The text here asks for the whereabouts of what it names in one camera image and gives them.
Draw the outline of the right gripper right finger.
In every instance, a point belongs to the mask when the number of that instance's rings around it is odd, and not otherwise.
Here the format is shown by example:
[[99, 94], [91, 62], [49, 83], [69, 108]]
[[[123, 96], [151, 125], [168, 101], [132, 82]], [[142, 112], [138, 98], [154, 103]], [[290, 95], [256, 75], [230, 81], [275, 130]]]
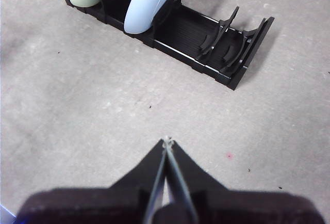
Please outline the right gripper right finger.
[[175, 141], [167, 155], [183, 200], [199, 223], [324, 223], [307, 198], [281, 192], [230, 190], [204, 171]]

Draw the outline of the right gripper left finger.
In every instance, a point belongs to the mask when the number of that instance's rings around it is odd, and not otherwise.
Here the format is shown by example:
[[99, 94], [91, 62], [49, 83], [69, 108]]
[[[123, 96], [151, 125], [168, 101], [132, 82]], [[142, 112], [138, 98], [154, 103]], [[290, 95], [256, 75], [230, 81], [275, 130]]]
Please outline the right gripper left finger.
[[29, 196], [17, 223], [142, 223], [163, 162], [163, 140], [110, 187], [55, 188]]

